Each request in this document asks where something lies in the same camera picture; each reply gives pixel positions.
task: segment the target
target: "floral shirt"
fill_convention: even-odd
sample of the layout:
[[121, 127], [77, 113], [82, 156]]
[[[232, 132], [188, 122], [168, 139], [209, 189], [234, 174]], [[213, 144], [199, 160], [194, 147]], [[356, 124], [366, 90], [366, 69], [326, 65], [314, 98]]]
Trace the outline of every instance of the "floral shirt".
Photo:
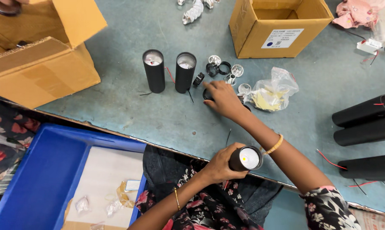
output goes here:
[[346, 201], [333, 186], [323, 186], [304, 196], [308, 227], [311, 230], [361, 230]]
[[[192, 164], [178, 181], [185, 184], [205, 162]], [[263, 230], [244, 208], [238, 193], [239, 180], [210, 185], [196, 194], [166, 224], [163, 230]], [[347, 203], [334, 187], [321, 187], [301, 196], [305, 200], [308, 227], [311, 230], [361, 230]], [[136, 201], [143, 214], [156, 204], [151, 190], [144, 191]]]

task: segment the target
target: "white label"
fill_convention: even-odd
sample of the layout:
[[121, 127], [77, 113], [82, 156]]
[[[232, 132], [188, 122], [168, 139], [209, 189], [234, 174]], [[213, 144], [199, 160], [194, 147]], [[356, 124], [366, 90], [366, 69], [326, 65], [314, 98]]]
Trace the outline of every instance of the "white label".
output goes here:
[[289, 48], [303, 29], [274, 29], [265, 41], [262, 49]]
[[139, 190], [140, 181], [139, 180], [128, 180], [126, 184], [126, 191], [129, 190]]

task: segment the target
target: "workbench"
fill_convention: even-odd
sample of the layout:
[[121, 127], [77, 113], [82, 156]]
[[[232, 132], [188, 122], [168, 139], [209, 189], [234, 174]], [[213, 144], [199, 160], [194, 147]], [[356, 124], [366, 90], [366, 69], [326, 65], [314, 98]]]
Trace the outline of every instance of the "workbench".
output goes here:
[[[347, 201], [385, 212], [385, 184], [362, 186], [367, 196], [353, 180], [339, 175], [339, 169], [329, 164], [317, 151], [337, 163], [340, 160], [385, 155], [385, 141], [341, 147], [333, 140], [334, 112], [385, 94], [385, 52], [381, 50], [373, 65], [360, 61], [371, 57], [356, 49], [361, 39], [333, 24], [328, 25], [296, 57], [281, 59], [237, 59], [228, 26], [234, 7], [231, 0], [216, 3], [214, 9], [205, 7], [201, 17], [183, 25], [182, 15], [192, 6], [186, 1], [178, 6], [176, 0], [129, 1], [96, 0], [108, 23], [86, 41], [101, 83], [50, 102], [38, 111], [57, 117], [130, 137], [177, 153], [210, 160], [227, 144], [240, 142], [259, 146], [240, 126], [221, 117], [203, 104], [202, 84], [188, 93], [175, 90], [168, 72], [166, 86], [160, 94], [149, 93], [142, 54], [149, 49], [160, 50], [164, 64], [175, 77], [176, 57], [191, 52], [197, 58], [195, 76], [205, 73], [204, 81], [222, 80], [218, 74], [211, 78], [205, 66], [211, 55], [244, 67], [234, 89], [242, 83], [254, 86], [271, 78], [272, 67], [291, 72], [300, 91], [289, 98], [286, 109], [273, 113], [252, 112], [277, 133], [305, 154], [337, 186]], [[339, 1], [326, 1], [332, 13]], [[371, 32], [364, 28], [353, 30], [365, 37]], [[252, 172], [269, 180], [293, 186], [277, 165], [267, 157], [264, 165]]]

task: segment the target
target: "black bezel ring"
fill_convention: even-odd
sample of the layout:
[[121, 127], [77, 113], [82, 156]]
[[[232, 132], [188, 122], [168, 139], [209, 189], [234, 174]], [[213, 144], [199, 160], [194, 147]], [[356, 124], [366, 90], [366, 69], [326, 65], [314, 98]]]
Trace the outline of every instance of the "black bezel ring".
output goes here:
[[[221, 65], [226, 65], [226, 66], [228, 66], [228, 71], [227, 71], [227, 72], [221, 71], [221, 69], [220, 69], [220, 66], [221, 66]], [[227, 74], [229, 74], [230, 71], [231, 71], [231, 64], [228, 63], [228, 62], [226, 62], [226, 61], [221, 62], [221, 64], [218, 66], [218, 72], [219, 72], [221, 75], [227, 75]]]
[[195, 80], [192, 82], [194, 86], [199, 86], [204, 79], [205, 75], [203, 73], [199, 73], [196, 77]]
[[[213, 73], [212, 71], [211, 71], [211, 66], [212, 67], [214, 67], [214, 69], [215, 69], [215, 73]], [[207, 74], [210, 76], [210, 77], [215, 77], [219, 72], [220, 72], [220, 69], [218, 68], [218, 65], [216, 65], [215, 63], [208, 63], [207, 64], [207, 67], [206, 67], [206, 69], [207, 69]]]
[[202, 97], [204, 98], [204, 100], [211, 100], [211, 101], [215, 102], [215, 100], [212, 98], [212, 96], [211, 96], [211, 98], [208, 98], [205, 96], [206, 92], [207, 92], [207, 89], [204, 89], [204, 91], [202, 92]]

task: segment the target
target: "hand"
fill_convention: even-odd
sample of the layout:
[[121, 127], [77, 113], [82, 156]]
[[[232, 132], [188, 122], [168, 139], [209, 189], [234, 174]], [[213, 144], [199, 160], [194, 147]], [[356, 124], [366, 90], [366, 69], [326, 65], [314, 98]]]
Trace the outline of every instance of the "hand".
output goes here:
[[245, 144], [234, 143], [215, 154], [211, 161], [197, 174], [200, 174], [206, 186], [221, 183], [225, 180], [242, 179], [249, 171], [233, 171], [229, 168], [228, 161], [231, 154]]
[[[7, 6], [11, 6], [13, 3], [12, 3], [13, 0], [0, 0], [1, 3], [7, 5]], [[29, 3], [29, 0], [16, 0], [16, 2], [20, 2], [22, 4], [28, 4]]]
[[215, 102], [204, 100], [204, 104], [219, 112], [222, 116], [235, 120], [242, 113], [247, 112], [234, 89], [225, 81], [203, 82], [204, 87], [211, 93]]

